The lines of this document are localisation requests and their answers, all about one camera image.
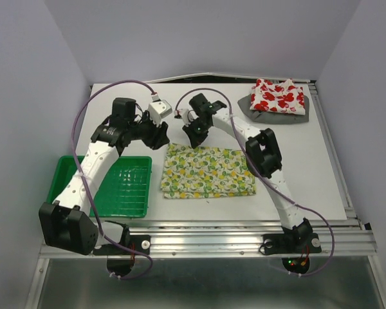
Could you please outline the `lemon print skirt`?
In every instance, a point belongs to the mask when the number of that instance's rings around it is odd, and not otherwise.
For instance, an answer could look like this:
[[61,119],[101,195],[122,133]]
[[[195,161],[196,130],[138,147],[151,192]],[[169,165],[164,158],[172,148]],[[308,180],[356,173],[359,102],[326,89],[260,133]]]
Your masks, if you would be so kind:
[[166,199],[208,199],[256,194],[255,176],[241,151],[169,144],[160,189]]

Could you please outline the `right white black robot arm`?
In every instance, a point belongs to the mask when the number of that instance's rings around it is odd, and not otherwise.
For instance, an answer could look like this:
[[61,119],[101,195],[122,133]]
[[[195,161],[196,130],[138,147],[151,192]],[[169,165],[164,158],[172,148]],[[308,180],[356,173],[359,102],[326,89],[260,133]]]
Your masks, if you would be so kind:
[[259,252],[274,254],[320,253],[318,235],[296,206],[282,172],[282,155],[271,129],[260,130],[236,117],[230,105],[209,102],[199,93],[189,101],[190,109],[177,109],[175,118],[183,120],[183,130],[193,148],[208,137],[210,128],[218,128],[236,138],[246,158],[248,170],[261,179],[279,215],[281,233],[262,235]]

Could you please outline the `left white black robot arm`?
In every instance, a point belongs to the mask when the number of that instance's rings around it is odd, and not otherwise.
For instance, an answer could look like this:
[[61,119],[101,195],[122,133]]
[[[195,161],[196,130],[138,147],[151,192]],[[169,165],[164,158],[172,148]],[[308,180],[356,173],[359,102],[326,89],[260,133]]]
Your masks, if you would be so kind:
[[92,221],[94,197],[113,164],[135,140],[157,150],[169,143],[164,118],[172,113],[169,103],[153,98],[141,118],[131,98],[116,98],[111,114],[91,136],[86,155],[64,190],[51,203],[43,203],[39,220],[45,243],[77,254],[88,255],[107,245],[117,254],[130,247],[129,232],[119,223]]

